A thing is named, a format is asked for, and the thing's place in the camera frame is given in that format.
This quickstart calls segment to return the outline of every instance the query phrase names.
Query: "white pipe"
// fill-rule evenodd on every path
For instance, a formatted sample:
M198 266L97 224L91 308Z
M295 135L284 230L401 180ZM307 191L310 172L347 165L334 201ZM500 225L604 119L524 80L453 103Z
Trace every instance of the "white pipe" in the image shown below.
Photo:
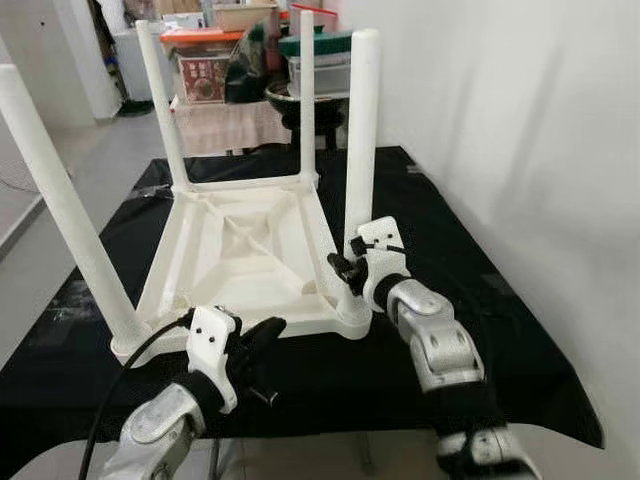
M380 35L359 30L351 39L349 144L344 218L344 255L353 258L349 241L356 228L371 221L373 172L380 84Z
M316 174L315 62L313 12L300 13L300 176L313 180Z
M178 189L184 189L189 185L189 180L184 167L184 159L180 152L178 132L173 122L173 117L171 116L171 110L169 109L169 98L162 83L162 74L160 73L156 47L149 32L149 22L147 20L138 20L136 22L136 30L138 31L138 40L140 41L144 67L147 70L149 86L151 87L153 105L156 109L156 115L158 116L162 143L164 144L167 160L169 161L173 186Z
M111 329L112 347L130 354L146 338L148 327L136 317L15 65L0 65L0 110Z

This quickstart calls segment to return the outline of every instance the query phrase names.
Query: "black cloth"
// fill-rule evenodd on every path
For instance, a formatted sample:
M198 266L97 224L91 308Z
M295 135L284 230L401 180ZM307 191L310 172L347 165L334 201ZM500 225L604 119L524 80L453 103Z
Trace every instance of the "black cloth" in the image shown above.
M282 151L186 162L192 181L268 177L299 168L298 154ZM341 248L346 154L318 152L317 167L318 195ZM166 162L156 160L137 188L169 183ZM397 219L414 277L452 301L458 320L476 340L506 419L601 447L598 419L572 366L402 149L376 151L374 191L374 216ZM134 303L172 204L168 188L144 192L124 202L101 235ZM0 420L10 436L0 454L1 478L46 449L86 438L96 406L119 369L109 340L76 270L0 372ZM129 372L99 440L117 439L127 415L186 364L181 352ZM211 433L271 437L428 428L438 417L434 403L420 393L406 345L378 315L359 341L337 334L279 340L262 374L280 392L276 406L243 400Z

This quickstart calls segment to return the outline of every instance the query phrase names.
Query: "white wall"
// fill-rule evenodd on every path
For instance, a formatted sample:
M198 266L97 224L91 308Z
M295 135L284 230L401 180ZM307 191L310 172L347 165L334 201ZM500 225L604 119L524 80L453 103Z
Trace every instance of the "white wall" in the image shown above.
M346 27L381 30L380 142L436 182L576 367L612 478L637 478L636 2L324 5ZM575 478L597 478L586 475Z
M104 66L87 0L54 3L93 118L113 118L120 108L120 93Z
M119 99L85 0L3 0L0 33L47 128L115 114Z

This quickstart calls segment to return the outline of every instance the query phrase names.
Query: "gray tile floor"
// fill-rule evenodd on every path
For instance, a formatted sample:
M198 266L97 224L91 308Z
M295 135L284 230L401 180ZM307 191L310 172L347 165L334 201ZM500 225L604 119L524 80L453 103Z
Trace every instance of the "gray tile floor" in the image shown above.
M101 230L154 157L164 156L154 115L118 119L82 132L58 132L58 146L94 225ZM74 266L45 211L0 262L0 366L4 365ZM549 479L602 479L615 469L613 455L542 428L514 426L528 452ZM435 467L435 438L428 432L374 432L369 436L374 474L379 479L441 479ZM346 480L365 478L353 433L302 438L226 440L220 458L223 480ZM14 480L75 478L83 442L43 453ZM97 448L96 478L115 444ZM176 479L205 479L211 441L198 441ZM634 478L617 475L616 478Z
M4 257L7 249L13 245L13 239L19 236L14 235L16 227L22 222L25 216L33 212L33 206L40 202L42 197L38 193L29 171L9 138L8 128L0 125L0 144L8 149L7 155L16 158L14 163L3 165L0 168L0 261ZM94 127L78 127L66 130L49 132L53 143L62 158L63 164L69 174L74 176L95 150L101 140L112 131L112 125L105 124Z

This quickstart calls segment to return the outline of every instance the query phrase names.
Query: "storage box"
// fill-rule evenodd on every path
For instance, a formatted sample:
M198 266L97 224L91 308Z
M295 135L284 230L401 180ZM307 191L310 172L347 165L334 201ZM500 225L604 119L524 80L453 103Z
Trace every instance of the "storage box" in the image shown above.
M314 35L316 96L346 98L351 79L351 32ZM289 94L300 96L300 37L287 37L278 49L289 61Z
M162 21L168 26L180 28L203 28L205 26L202 12L166 14L162 16Z
M348 97L351 79L351 53L318 55L314 58L314 91L316 95ZM301 91L300 57L289 58L289 95L299 97Z
M188 103L224 102L228 55L180 57L178 63Z
M277 5L214 5L216 25L224 32L245 31L268 17Z

